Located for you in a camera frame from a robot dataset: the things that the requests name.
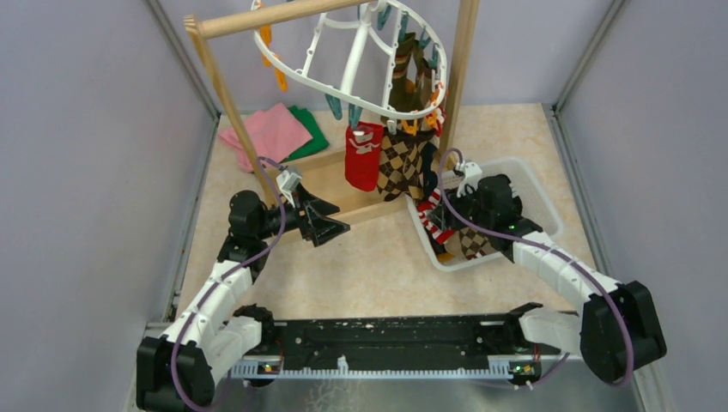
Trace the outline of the red white striped sock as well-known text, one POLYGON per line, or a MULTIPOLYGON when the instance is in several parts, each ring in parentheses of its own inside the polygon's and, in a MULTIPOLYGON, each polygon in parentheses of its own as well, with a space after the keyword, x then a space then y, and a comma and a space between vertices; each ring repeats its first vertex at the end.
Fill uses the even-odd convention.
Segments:
POLYGON ((446 209, 439 189, 431 191, 429 197, 418 203, 416 210, 422 226, 438 245, 444 245, 455 234, 443 222, 446 209))

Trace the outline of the brown argyle sock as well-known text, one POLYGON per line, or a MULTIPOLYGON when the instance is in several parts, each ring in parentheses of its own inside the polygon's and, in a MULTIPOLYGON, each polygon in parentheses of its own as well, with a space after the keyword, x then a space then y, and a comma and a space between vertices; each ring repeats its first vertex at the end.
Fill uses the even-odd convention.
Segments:
POLYGON ((399 182, 400 189, 414 200, 421 200, 424 196, 423 177, 423 150, 432 142, 432 131, 421 132, 417 135, 405 135, 402 176, 399 182))
POLYGON ((385 202, 391 202, 405 190, 406 166, 409 149, 403 136, 385 131, 379 152, 379 172, 376 189, 385 202))

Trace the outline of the white clothes clip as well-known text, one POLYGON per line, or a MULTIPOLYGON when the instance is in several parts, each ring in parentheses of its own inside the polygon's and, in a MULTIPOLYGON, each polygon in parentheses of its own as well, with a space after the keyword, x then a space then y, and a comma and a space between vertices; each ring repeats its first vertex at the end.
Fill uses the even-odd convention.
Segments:
POLYGON ((388 119, 386 121, 386 128, 390 136, 397 134, 397 121, 395 119, 388 119))

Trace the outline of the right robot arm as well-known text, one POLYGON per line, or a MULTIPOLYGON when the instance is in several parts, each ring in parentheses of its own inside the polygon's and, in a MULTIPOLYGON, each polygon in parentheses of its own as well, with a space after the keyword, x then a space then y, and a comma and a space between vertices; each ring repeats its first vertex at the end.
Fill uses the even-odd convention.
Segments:
POLYGON ((620 385, 633 372, 664 358, 667 345, 649 289, 619 282, 558 246, 533 220, 504 174, 433 191, 426 217, 441 231, 463 228, 525 268, 571 303, 574 314, 541 306, 525 310, 503 330, 506 347, 525 354, 537 343, 580 356, 603 382, 620 385))

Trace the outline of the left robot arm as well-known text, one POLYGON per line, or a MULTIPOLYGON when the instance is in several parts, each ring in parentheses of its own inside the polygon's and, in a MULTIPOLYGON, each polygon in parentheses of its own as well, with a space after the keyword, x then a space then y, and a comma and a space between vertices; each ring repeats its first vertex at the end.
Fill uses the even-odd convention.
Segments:
POLYGON ((261 274, 270 250, 286 232, 320 246, 349 231, 333 219, 340 209, 297 185, 267 206, 254 191, 229 201, 229 228, 212 270, 182 314, 136 352, 136 405, 144 411, 207 411, 215 389, 244 354, 266 354, 275 332, 253 306, 233 315, 240 296, 261 274))

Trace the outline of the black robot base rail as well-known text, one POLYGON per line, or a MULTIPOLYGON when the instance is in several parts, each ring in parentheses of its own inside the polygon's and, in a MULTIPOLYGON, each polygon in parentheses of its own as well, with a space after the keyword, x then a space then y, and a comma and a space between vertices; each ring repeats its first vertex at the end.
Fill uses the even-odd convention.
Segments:
POLYGON ((512 313, 278 320, 263 307, 237 313, 262 321, 262 341, 225 375, 254 386, 284 379, 503 379, 520 387, 566 361, 557 348, 528 343, 512 313))

